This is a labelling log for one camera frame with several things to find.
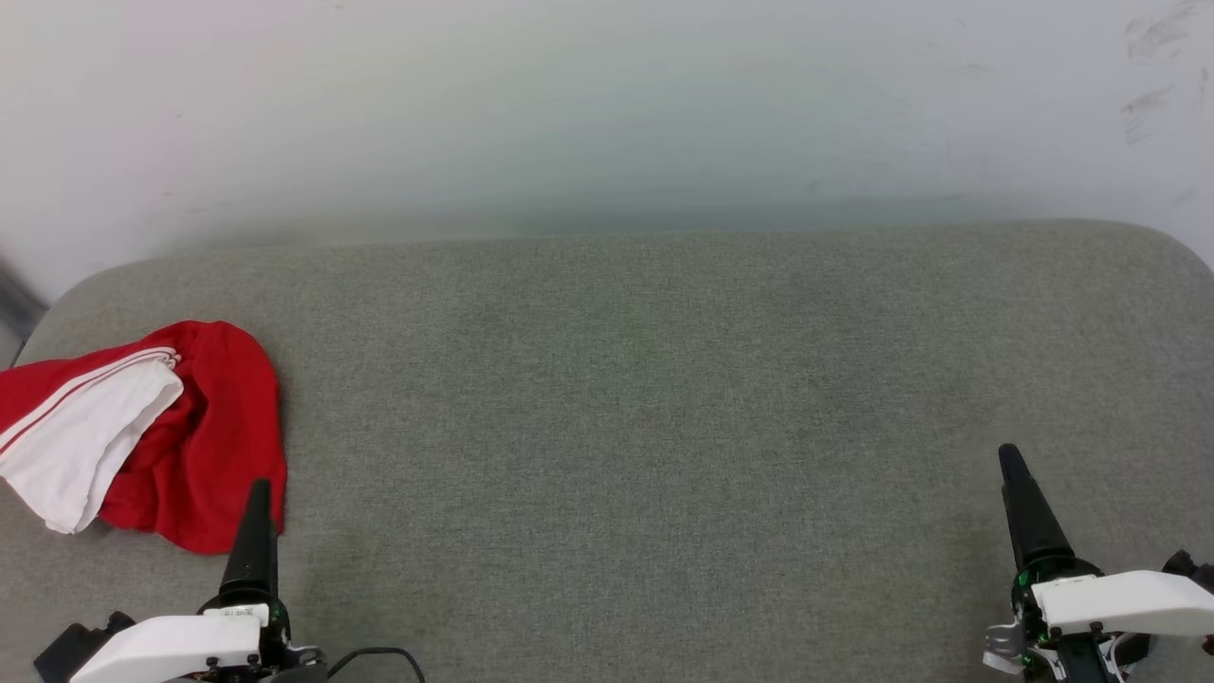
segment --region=red stripe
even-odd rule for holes
[[[38,420],[35,420],[34,422],[27,425],[24,427],[24,429],[22,429],[17,434],[15,434],[12,437],[12,439],[10,439],[6,444],[0,445],[0,457],[2,457],[5,455],[5,451],[7,451],[10,446],[12,446],[13,444],[16,444],[17,440],[21,439],[23,434],[25,434],[30,429],[38,427],[38,425],[40,422],[42,422],[44,420],[46,420],[47,416],[50,416],[52,412],[55,412],[55,409],[57,409],[61,405],[63,405],[63,402],[67,402],[69,398],[72,398],[73,394],[75,394],[80,389],[84,389],[85,387],[92,387],[93,385],[97,385],[98,382],[101,382],[101,381],[103,381],[103,380],[106,380],[108,377],[112,377],[114,374],[117,374],[119,371],[123,371],[123,370],[126,370],[126,369],[131,368],[132,365],[135,365],[137,363],[142,363],[144,360],[152,359],[152,358],[154,358],[157,355],[163,355],[163,354],[164,354],[164,352],[155,352],[155,353],[152,353],[152,354],[144,353],[142,355],[131,357],[123,365],[120,365],[118,368],[114,368],[114,369],[110,369],[110,370],[106,371],[104,374],[102,374],[102,375],[100,375],[100,376],[90,380],[89,382],[81,382],[76,387],[73,387],[70,391],[68,391],[67,394],[64,394],[62,398],[59,398],[59,400],[56,402],[53,406],[51,406],[50,409],[47,409],[42,415],[38,416]]]

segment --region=gray cushion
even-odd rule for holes
[[[1017,443],[1106,571],[1214,560],[1214,275],[1094,222],[316,249],[102,273],[22,363],[223,318],[283,386],[282,596],[438,681],[1011,681]],[[223,558],[0,491],[0,678]],[[407,681],[364,658],[342,676]],[[1214,677],[1193,642],[1135,678]]]

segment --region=black cable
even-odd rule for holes
[[[329,668],[329,678],[333,678],[341,671],[341,667],[350,664],[350,661],[358,655],[404,655],[404,659],[409,660],[409,665],[413,666],[413,672],[418,675],[418,683],[426,683],[426,675],[421,673],[421,667],[418,666],[418,660],[413,659],[409,650],[404,648],[359,648],[348,655],[337,660],[337,664]]]

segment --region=fabric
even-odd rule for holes
[[[100,514],[195,553],[231,550],[268,478],[282,527],[278,383],[248,332],[178,321],[136,343],[0,374],[0,476],[47,527]]]
[[[181,397],[178,360],[170,348],[124,348],[0,372],[0,477],[46,527],[83,531],[140,437]]]
[[[999,444],[1105,570],[1214,558],[1212,301],[1176,241],[1090,222],[256,249],[100,274],[21,363],[182,317],[253,334],[291,466],[280,597],[330,660],[998,683]],[[6,683],[68,624],[193,614],[223,571],[47,534],[6,490],[0,519]],[[1212,666],[1163,642],[1134,681]]]

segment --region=towel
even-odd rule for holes
[[[0,477],[63,534],[100,517],[195,553],[232,550],[267,478],[283,530],[278,381],[227,321],[180,321],[134,345],[0,372]]]

